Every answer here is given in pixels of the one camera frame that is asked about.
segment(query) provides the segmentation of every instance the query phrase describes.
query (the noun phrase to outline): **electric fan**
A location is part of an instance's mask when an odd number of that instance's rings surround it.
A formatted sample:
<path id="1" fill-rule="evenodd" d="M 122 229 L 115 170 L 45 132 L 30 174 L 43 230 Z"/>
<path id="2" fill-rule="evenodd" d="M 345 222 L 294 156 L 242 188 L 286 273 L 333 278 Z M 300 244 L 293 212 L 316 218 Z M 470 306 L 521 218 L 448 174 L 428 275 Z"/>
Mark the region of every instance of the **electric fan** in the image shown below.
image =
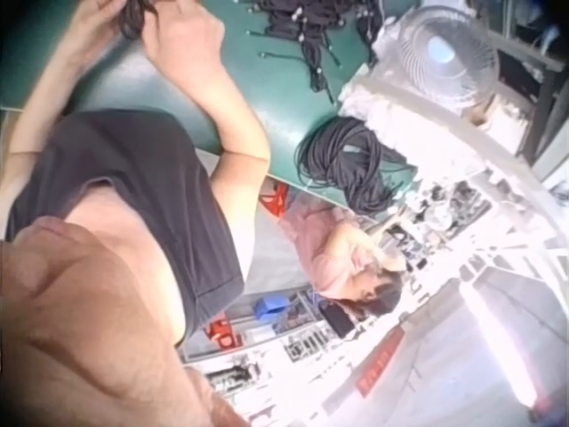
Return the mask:
<path id="1" fill-rule="evenodd" d="M 483 101 L 498 80 L 498 53 L 484 27 L 456 9 L 428 6 L 410 13 L 397 43 L 409 83 L 449 108 Z"/>

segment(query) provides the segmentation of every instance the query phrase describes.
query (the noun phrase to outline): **cable bundle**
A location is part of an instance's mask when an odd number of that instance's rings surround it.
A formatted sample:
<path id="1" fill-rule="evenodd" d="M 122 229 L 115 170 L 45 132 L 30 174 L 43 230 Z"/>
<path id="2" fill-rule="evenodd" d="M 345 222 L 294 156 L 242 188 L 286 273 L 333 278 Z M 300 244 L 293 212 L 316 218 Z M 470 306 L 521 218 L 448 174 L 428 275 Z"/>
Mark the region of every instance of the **cable bundle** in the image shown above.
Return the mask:
<path id="1" fill-rule="evenodd" d="M 292 41 L 301 45 L 302 57 L 260 52 L 261 58 L 300 60 L 309 67 L 310 87 L 314 92 L 326 91 L 330 102 L 335 104 L 328 81 L 322 69 L 324 48 L 336 66 L 340 60 L 334 55 L 328 30 L 346 25 L 344 15 L 357 12 L 357 30 L 374 60 L 372 43 L 377 36 L 383 16 L 377 0 L 237 0 L 251 4 L 249 12 L 266 12 L 268 27 L 264 32 L 247 31 L 250 36 L 267 36 Z"/>
<path id="2" fill-rule="evenodd" d="M 343 191 L 356 214 L 387 210 L 401 188 L 388 188 L 381 177 L 381 162 L 400 164 L 396 171 L 413 169 L 405 157 L 381 144 L 365 123 L 353 117 L 334 117 L 318 128 L 297 149 L 299 178 L 309 188 L 335 187 Z"/>
<path id="3" fill-rule="evenodd" d="M 153 0 L 128 0 L 118 15 L 118 27 L 126 38 L 134 40 L 140 37 L 144 28 L 144 12 L 158 14 Z"/>

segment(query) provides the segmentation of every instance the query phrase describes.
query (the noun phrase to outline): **green table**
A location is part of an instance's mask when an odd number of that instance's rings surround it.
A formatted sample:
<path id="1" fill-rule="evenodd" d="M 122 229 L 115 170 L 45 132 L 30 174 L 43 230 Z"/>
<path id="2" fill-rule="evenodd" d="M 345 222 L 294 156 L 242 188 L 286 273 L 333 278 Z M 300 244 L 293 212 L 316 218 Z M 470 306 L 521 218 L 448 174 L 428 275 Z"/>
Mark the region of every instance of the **green table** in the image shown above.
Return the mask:
<path id="1" fill-rule="evenodd" d="M 248 29 L 262 31 L 265 28 L 267 16 L 264 13 L 249 13 L 246 4 L 230 0 L 203 0 L 202 3 L 226 25 L 223 62 L 267 129 L 272 148 L 271 175 L 305 189 L 293 161 L 294 151 L 310 131 L 336 112 L 336 108 L 325 93 L 313 93 L 309 89 L 309 72 L 303 64 L 259 57 L 259 52 L 300 56 L 297 44 L 246 34 Z M 21 109 L 67 26 L 76 0 L 40 4 L 41 7 L 30 11 L 3 46 L 0 68 L 3 109 Z M 367 53 L 353 22 L 341 31 L 330 31 L 330 36 L 342 67 L 336 67 L 323 52 L 323 68 L 337 95 L 365 61 Z M 110 51 L 80 82 L 71 106 L 73 109 L 165 110 L 180 120 L 197 148 L 212 153 L 220 151 L 209 119 L 156 72 L 138 42 L 123 40 Z M 388 170 L 390 165 L 382 168 Z M 394 183 L 408 183 L 412 178 L 410 173 L 391 176 Z M 345 205 L 343 194 L 336 189 L 315 192 Z"/>

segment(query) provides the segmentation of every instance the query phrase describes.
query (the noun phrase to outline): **person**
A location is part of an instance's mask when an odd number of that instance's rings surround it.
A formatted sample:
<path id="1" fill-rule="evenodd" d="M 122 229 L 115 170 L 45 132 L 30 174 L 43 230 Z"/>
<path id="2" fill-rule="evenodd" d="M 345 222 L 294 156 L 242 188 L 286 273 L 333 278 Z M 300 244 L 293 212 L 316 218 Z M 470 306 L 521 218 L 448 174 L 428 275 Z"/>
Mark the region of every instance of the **person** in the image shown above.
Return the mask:
<path id="1" fill-rule="evenodd" d="M 366 233 L 347 209 L 307 193 L 288 198 L 279 225 L 314 290 L 357 318 L 393 311 L 401 299 L 406 261 L 396 247 L 384 250 L 381 242 L 388 243 L 385 231 L 402 221 L 405 210 Z"/>
<path id="2" fill-rule="evenodd" d="M 221 63 L 223 24 L 193 0 L 156 2 L 142 42 L 215 123 L 211 179 L 166 113 L 58 121 L 125 3 L 80 2 L 12 134 L 0 187 L 2 425 L 246 425 L 184 370 L 175 344 L 243 291 L 267 136 Z"/>

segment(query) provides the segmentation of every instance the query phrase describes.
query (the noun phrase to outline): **hand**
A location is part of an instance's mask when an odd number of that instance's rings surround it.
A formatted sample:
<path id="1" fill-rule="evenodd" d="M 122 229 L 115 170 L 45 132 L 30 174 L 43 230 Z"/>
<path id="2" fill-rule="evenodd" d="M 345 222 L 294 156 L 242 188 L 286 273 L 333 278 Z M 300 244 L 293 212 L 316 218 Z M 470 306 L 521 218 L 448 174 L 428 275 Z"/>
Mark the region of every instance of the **hand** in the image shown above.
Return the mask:
<path id="1" fill-rule="evenodd" d="M 225 28 L 196 0 L 156 4 L 146 13 L 142 41 L 160 72 L 196 101 L 226 76 L 221 63 Z"/>
<path id="2" fill-rule="evenodd" d="M 80 0 L 54 59 L 84 73 L 116 36 L 115 18 L 127 0 Z"/>

